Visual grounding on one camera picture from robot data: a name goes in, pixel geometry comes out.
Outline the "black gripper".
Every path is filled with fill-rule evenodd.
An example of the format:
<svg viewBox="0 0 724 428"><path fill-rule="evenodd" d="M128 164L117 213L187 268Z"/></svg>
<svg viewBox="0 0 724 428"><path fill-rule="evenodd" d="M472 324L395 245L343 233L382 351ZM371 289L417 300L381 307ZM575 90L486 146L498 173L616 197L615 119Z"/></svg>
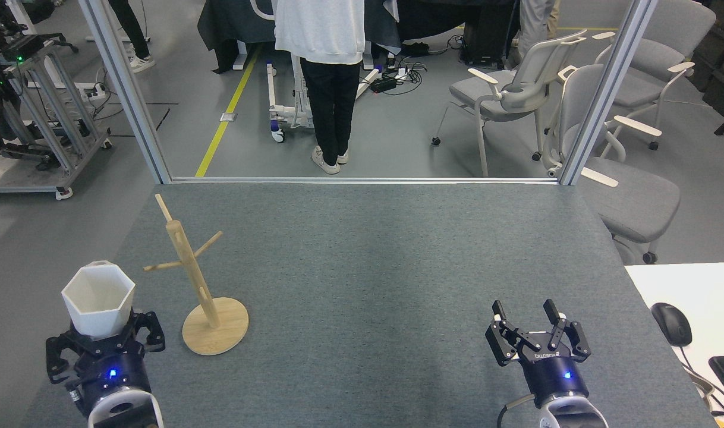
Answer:
<svg viewBox="0 0 724 428"><path fill-rule="evenodd" d="M499 366L507 366L519 354L537 408L561 396L590 394L575 365L591 355L583 328L558 311L552 299L546 299L543 308L553 325L552 332L529 334L507 322L501 302L495 300L493 320L485 333ZM570 348L561 344L563 334L568 336ZM541 349L531 344L539 344Z"/></svg>
<svg viewBox="0 0 724 428"><path fill-rule="evenodd" d="M137 334L147 330L145 345L137 341ZM70 364L61 358L69 348L77 353L74 371L78 381L71 383L71 395L80 411L92 411L95 405L128 388L146 390L145 349L161 352L166 347L163 328L154 311L132 311L123 327L123 343L116 338L93 342L79 333L61 333L46 340L46 369L51 384L58 384L68 376L60 377Z"/></svg>

